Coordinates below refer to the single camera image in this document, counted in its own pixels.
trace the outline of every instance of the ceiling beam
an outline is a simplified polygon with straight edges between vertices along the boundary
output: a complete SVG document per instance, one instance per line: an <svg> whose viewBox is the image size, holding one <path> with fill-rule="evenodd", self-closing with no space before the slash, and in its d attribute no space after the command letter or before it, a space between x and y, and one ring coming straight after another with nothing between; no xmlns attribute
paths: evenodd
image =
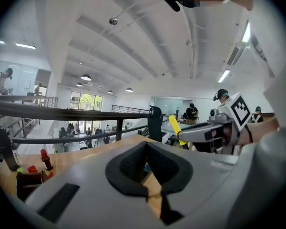
<svg viewBox="0 0 286 229"><path fill-rule="evenodd" d="M98 67L92 63L83 62L82 60L80 60L80 59L78 59L72 55L68 55L66 60L75 63L76 65L78 65L78 67L83 67L83 68L86 68L87 70L98 72L100 74L110 76L113 79L119 80L120 82L123 82L126 84L130 83L129 80L126 80L122 77L119 77L118 75L113 74L112 72L110 72L104 68Z"/></svg>
<svg viewBox="0 0 286 229"><path fill-rule="evenodd" d="M159 34L157 33L157 28L155 28L152 22L148 20L147 16L145 16L145 12L140 14L136 13L134 7L138 8L138 6L132 6L129 9L131 4L135 4L133 0L112 0L112 1L114 1L117 5L119 5L123 10L126 9L124 12L127 13L142 29L142 31L146 34L146 36L149 38L149 40L152 42L152 44L158 51L159 55L166 64L166 67L168 68L172 77L176 77L178 74L176 68L174 67L173 59L171 58L171 55L167 47L159 46L159 44L163 44L163 41L160 38Z"/></svg>
<svg viewBox="0 0 286 229"><path fill-rule="evenodd" d="M196 15L195 10L184 7L184 16L186 24L188 25L191 35L191 48L192 48L192 61L191 63L191 77L197 78L198 73L198 30L196 27Z"/></svg>
<svg viewBox="0 0 286 229"><path fill-rule="evenodd" d="M101 60L107 64L109 64L112 67L115 67L124 73L130 75L131 77L141 81L143 78L142 76L137 75L135 72L133 72L131 69L128 67L125 67L121 63L118 63L115 59L106 56L100 52L94 53L93 50L90 50L89 45L85 44L84 42L79 41L78 39L72 39L71 42L69 43L70 47L73 47L81 52L88 53L89 55L93 56L94 58Z"/></svg>
<svg viewBox="0 0 286 229"><path fill-rule="evenodd" d="M92 30L93 32L97 33L104 39L108 40L109 42L116 45L118 48L120 48L125 54L133 58L135 61L137 61L150 75L153 77L156 77L158 74L157 72L145 61L143 57L141 57L138 53L133 53L134 50L129 47L125 42L123 42L119 37L114 35L113 33L110 33L110 31L106 30L102 25L100 25L95 20L88 18L85 15L82 15L78 20L77 23L80 25L85 26L86 28Z"/></svg>

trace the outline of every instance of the black shirt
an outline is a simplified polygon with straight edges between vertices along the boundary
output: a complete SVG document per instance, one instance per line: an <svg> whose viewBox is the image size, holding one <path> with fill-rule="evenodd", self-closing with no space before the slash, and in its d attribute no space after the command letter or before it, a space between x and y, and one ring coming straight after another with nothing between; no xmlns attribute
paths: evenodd
<svg viewBox="0 0 286 229"><path fill-rule="evenodd" d="M187 109L186 109L187 119L188 119L188 120L194 120L194 119L196 119L197 117L194 116L194 113L197 113L197 112L198 112L198 109L197 109L196 107L194 107L194 109L187 108Z"/></svg>
<svg viewBox="0 0 286 229"><path fill-rule="evenodd" d="M259 116L259 114L253 114L252 117L251 117L251 122L252 122L252 123L255 123L255 122L253 121L253 116L254 116L254 119L256 120L257 117ZM264 121L264 119L263 119L262 116L261 116L261 117L259 117L259 119L257 120L257 123L260 123L260 122L263 122L263 121Z"/></svg>

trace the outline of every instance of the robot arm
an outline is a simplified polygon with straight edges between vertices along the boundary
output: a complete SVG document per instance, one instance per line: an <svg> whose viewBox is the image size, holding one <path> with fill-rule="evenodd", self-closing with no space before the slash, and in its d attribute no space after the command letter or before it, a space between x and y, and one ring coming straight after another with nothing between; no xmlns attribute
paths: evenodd
<svg viewBox="0 0 286 229"><path fill-rule="evenodd" d="M205 143L220 141L230 146L238 142L241 130L250 120L251 114L240 93L227 99L217 109L210 112L209 121L190 126L178 133L178 138L185 142ZM224 128L231 128L231 138L225 140Z"/></svg>

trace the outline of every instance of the label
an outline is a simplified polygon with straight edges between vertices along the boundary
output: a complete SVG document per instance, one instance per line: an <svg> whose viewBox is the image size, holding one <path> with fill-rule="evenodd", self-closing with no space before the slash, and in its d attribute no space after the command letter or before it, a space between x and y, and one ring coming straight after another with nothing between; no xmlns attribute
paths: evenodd
<svg viewBox="0 0 286 229"><path fill-rule="evenodd" d="M14 157L14 159L16 161L16 164L19 165L19 166L22 165L22 162L20 161L19 154L17 153L15 144L11 143L10 147L11 147L11 150L13 152L13 157Z"/></svg>
<svg viewBox="0 0 286 229"><path fill-rule="evenodd" d="M44 163L44 162L42 162L42 163L43 163L43 167L44 167L45 169L47 169L46 163Z"/></svg>

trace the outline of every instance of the red bottle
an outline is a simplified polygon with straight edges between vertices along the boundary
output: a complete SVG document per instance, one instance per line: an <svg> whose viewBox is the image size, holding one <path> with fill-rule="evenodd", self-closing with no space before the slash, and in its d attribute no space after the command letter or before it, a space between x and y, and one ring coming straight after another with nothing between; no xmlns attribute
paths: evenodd
<svg viewBox="0 0 286 229"><path fill-rule="evenodd" d="M50 157L47 154L47 151L45 149L42 149L41 151L41 160L43 161L43 166L46 170L52 170L53 166L50 162Z"/></svg>

